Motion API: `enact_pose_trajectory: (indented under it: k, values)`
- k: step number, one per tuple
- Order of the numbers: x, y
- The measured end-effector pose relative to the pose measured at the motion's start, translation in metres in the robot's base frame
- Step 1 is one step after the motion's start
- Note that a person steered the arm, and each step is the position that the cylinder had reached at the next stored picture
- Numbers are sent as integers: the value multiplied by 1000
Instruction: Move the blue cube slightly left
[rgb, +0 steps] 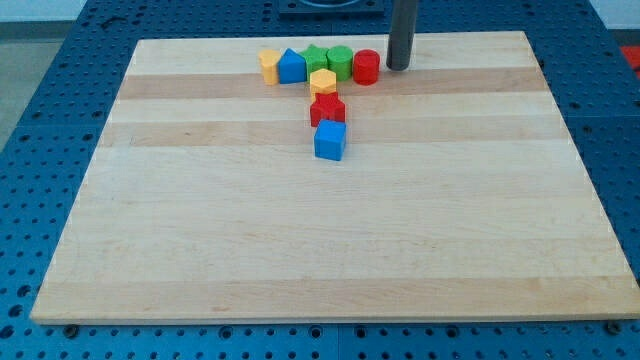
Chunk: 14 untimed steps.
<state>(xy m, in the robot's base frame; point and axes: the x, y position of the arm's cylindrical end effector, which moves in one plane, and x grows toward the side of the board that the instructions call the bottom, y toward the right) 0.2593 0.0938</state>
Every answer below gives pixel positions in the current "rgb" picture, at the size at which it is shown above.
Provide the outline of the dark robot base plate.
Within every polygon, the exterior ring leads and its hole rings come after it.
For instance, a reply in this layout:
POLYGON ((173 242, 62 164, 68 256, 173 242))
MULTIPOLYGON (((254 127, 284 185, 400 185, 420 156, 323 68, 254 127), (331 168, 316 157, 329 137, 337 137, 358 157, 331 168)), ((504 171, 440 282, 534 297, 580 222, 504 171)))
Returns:
POLYGON ((383 0, 276 0, 281 17, 306 15, 383 15, 383 0))

